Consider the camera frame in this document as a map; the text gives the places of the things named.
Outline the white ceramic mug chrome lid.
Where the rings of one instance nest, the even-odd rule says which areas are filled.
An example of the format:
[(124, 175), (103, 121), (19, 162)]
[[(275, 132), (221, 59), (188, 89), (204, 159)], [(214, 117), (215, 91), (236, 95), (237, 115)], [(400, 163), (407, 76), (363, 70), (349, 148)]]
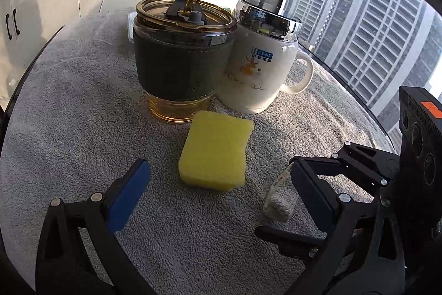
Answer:
[[(258, 114), (266, 110), (278, 93), (298, 94), (312, 81), (311, 57), (298, 52), (303, 23), (240, 0), (234, 11), (235, 42), (216, 89), (227, 108)], [(306, 62), (303, 78), (287, 86), (285, 80), (296, 59)]]

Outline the grey fluffy table towel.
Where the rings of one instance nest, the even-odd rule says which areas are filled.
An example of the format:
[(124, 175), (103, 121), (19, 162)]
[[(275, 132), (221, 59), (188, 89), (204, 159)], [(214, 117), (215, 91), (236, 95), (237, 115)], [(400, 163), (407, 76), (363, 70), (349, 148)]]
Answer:
[(345, 142), (391, 151), (378, 124), (322, 67), (296, 96), (252, 116), (246, 183), (230, 192), (187, 186), (178, 174), (187, 124), (153, 116), (141, 88), (127, 11), (95, 14), (48, 43), (24, 82), (1, 152), (1, 232), (7, 256), (35, 282), (49, 203), (107, 189), (137, 159), (151, 181), (118, 241), (159, 294), (282, 294), (303, 270), (254, 229), (290, 158), (330, 156)]

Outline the white plastic tray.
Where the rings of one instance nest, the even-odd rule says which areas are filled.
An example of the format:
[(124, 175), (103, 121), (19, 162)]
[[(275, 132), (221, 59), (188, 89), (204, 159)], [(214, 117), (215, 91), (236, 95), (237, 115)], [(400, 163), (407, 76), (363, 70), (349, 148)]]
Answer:
[(134, 19), (136, 17), (136, 12), (132, 12), (127, 16), (127, 37), (129, 42), (133, 42), (133, 27), (134, 27)]

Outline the amber glass tumbler green sleeve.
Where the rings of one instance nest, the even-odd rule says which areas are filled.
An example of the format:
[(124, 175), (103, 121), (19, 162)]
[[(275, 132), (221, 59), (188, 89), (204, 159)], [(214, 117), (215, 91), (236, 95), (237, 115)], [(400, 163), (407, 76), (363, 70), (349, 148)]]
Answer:
[(142, 0), (133, 42), (139, 83), (150, 110), (186, 123), (214, 96), (235, 41), (236, 19), (204, 1), (184, 15), (184, 0)]

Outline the cream knitted cloth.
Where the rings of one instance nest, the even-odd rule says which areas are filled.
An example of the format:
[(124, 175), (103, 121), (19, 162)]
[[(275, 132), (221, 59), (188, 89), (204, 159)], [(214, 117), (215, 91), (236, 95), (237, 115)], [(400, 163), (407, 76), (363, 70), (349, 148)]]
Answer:
[(271, 185), (262, 207), (265, 216), (278, 222), (287, 222), (293, 214), (299, 195), (291, 181), (289, 165)]

